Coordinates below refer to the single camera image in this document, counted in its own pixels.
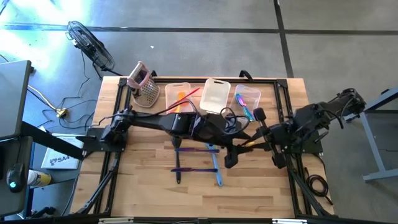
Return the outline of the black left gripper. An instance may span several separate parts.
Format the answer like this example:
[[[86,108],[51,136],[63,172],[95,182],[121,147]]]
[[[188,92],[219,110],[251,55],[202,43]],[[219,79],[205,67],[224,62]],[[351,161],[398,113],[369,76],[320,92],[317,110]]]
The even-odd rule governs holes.
[[[232,131],[226,130],[226,125],[224,123],[217,125],[218,129],[218,137],[217,137],[217,145],[219,146],[227,146],[226,153],[226,168],[232,168],[238,163],[238,156],[240,154],[246,153],[248,150],[242,146],[234,146],[234,139],[250,139],[250,135],[245,133],[243,129],[235,129]]]

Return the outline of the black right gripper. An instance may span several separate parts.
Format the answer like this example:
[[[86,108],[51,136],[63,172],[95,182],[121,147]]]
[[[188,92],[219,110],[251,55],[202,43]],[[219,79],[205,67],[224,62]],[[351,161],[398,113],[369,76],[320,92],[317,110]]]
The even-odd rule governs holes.
[[[260,126],[256,129],[255,134],[250,140],[263,137],[265,140],[271,140],[271,142],[255,143],[249,147],[245,147],[245,144],[240,144],[239,146],[245,147],[248,150],[247,152],[254,149],[262,149],[266,152],[270,151],[274,165],[279,169],[284,168],[286,160],[283,153],[294,153],[296,125],[293,122],[283,122],[268,127],[265,122],[266,114],[262,108],[256,108],[253,114]]]

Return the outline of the blue silicone spatula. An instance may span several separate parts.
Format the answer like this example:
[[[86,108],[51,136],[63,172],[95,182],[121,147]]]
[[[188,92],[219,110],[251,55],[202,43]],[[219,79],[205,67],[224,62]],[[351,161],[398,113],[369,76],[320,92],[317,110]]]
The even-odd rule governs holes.
[[[206,143],[205,146],[207,147],[208,150],[211,150],[213,165],[214,165],[214,168],[217,170],[217,172],[215,174],[216,175],[217,184],[218,184],[219,187],[222,187],[223,186],[223,178],[222,178],[221,170],[220,170],[220,168],[218,166],[218,161],[217,161],[217,153],[219,153],[220,150],[217,149],[216,146],[213,145],[213,144]]]

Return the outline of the red plastic utensil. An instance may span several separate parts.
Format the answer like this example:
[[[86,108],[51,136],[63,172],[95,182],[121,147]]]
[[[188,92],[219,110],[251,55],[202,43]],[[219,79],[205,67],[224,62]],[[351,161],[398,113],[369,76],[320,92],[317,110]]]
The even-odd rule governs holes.
[[[189,96],[193,95],[194,93],[196,93],[198,90],[200,89],[200,87],[194,89],[193,91],[191,91],[189,94],[185,95],[183,98],[179,99],[178,101],[176,101],[175,103],[171,104],[169,106],[169,108],[176,106],[178,103],[182,102],[183,100],[187,99]]]

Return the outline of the orange plastic utensil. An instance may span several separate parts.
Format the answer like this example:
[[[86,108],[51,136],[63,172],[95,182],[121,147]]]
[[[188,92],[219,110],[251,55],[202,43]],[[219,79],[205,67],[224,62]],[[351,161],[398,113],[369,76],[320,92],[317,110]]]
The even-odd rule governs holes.
[[[180,104],[180,102],[184,101],[186,97],[186,93],[184,91],[180,91],[177,94],[177,103],[178,106],[175,108],[175,112],[176,113],[180,113],[183,112],[185,109],[185,105],[184,104]]]

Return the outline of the clear plastic bin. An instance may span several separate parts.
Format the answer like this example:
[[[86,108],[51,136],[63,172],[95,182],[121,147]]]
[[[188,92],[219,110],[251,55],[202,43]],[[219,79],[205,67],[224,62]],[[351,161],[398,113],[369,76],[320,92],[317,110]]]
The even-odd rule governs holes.
[[[260,99],[261,92],[258,89],[237,85],[229,107],[236,115],[246,116],[250,121],[254,121],[253,110],[258,107]]]

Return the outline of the white plastic bin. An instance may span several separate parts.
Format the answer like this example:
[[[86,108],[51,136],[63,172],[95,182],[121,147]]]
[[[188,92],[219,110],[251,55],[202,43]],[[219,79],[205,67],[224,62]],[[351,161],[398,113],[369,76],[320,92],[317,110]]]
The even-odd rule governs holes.
[[[174,103],[181,100],[183,97],[191,93],[191,86],[188,82],[183,83],[171,83],[165,86],[165,103],[166,108],[171,107]],[[182,113],[182,112],[193,112],[193,108],[190,103],[184,103],[178,105],[167,113]]]
[[[231,84],[209,78],[205,82],[200,100],[200,108],[208,113],[220,113],[228,102]]]

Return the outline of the white printed box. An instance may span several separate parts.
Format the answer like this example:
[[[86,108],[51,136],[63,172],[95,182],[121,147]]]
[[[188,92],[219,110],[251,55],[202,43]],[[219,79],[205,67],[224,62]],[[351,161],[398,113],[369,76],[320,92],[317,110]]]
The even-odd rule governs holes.
[[[53,136],[60,138],[80,149],[83,147],[83,142],[77,140],[79,134],[60,134],[53,133]],[[61,170],[76,170],[79,166],[79,160],[57,152],[51,148],[47,148],[45,157],[42,161],[41,168],[43,169],[61,169]]]

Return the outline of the black floor fan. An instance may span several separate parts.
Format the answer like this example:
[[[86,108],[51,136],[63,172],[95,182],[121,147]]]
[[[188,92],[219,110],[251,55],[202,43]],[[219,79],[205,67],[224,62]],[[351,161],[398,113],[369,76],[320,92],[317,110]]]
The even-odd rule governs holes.
[[[115,62],[104,44],[98,40],[82,23],[70,21],[67,24],[67,37],[97,67],[102,70],[113,70]]]

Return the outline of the black metal bar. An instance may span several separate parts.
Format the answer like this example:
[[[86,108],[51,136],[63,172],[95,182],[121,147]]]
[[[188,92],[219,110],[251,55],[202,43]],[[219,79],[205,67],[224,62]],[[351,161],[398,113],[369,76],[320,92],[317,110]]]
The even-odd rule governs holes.
[[[83,150],[79,147],[76,147],[73,144],[64,141],[63,139],[59,139],[49,133],[46,133],[45,131],[42,131],[41,129],[24,121],[21,124],[21,136],[30,136],[33,138],[33,142],[49,147],[57,152],[73,157],[80,161],[84,159]]]

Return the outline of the yellow white spray can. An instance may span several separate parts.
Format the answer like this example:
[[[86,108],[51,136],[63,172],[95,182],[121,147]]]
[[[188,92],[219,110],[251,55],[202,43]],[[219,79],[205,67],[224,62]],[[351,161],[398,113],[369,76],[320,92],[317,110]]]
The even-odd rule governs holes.
[[[49,185],[52,180],[51,175],[37,170],[29,170],[27,185],[33,187],[43,187]]]

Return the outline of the black desk surface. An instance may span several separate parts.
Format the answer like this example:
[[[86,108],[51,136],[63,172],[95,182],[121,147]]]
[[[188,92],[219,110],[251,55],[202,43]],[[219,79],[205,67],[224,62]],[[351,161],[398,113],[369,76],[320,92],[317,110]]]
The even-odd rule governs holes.
[[[0,142],[0,217],[19,213],[24,209],[31,149],[31,137]],[[15,163],[24,164],[25,186],[18,193],[12,193],[6,182],[7,171]]]

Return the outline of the black computer mouse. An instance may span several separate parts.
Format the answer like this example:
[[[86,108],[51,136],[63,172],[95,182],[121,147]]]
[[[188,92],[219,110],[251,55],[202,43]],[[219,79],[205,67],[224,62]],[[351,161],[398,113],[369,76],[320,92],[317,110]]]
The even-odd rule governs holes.
[[[18,193],[24,188],[25,176],[23,163],[15,163],[8,169],[6,182],[12,193]]]

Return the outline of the black aluminium table frame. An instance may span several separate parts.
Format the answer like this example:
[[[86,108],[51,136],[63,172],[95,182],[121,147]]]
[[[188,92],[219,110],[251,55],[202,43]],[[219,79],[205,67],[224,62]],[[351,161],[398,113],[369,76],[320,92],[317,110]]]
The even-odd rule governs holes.
[[[104,77],[96,105],[94,123],[114,111],[121,77]],[[203,86],[208,77],[155,77],[161,94],[152,108],[138,111],[155,113],[165,109],[164,86],[189,82],[192,89],[201,89],[192,96],[199,107]],[[287,100],[293,109],[308,104],[302,78],[215,78],[231,83],[228,104],[232,102],[236,85],[250,86],[261,92],[259,107],[266,112],[268,125],[287,116]],[[223,186],[216,183],[215,174],[185,172],[177,184],[175,152],[171,137],[163,131],[131,127],[127,147],[121,154],[117,176],[106,186],[102,199],[92,213],[110,212],[112,217],[184,217],[184,218],[293,218],[292,193],[286,168],[278,169],[271,154],[255,150],[239,156],[232,169],[223,167],[225,150],[218,155]],[[108,171],[105,153],[94,152],[81,164],[71,213],[77,213],[98,186],[103,166]]]

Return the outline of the grey table leg frame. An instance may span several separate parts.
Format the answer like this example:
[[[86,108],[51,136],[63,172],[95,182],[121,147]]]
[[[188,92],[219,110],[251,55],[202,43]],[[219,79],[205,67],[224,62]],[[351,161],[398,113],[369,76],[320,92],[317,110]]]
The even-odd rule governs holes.
[[[382,109],[386,104],[398,100],[398,86],[384,90],[374,101],[369,102],[359,115],[353,113],[345,116],[346,123],[359,118],[371,147],[377,172],[363,176],[365,182],[398,177],[398,168],[386,169],[381,151],[398,154],[398,110]]]

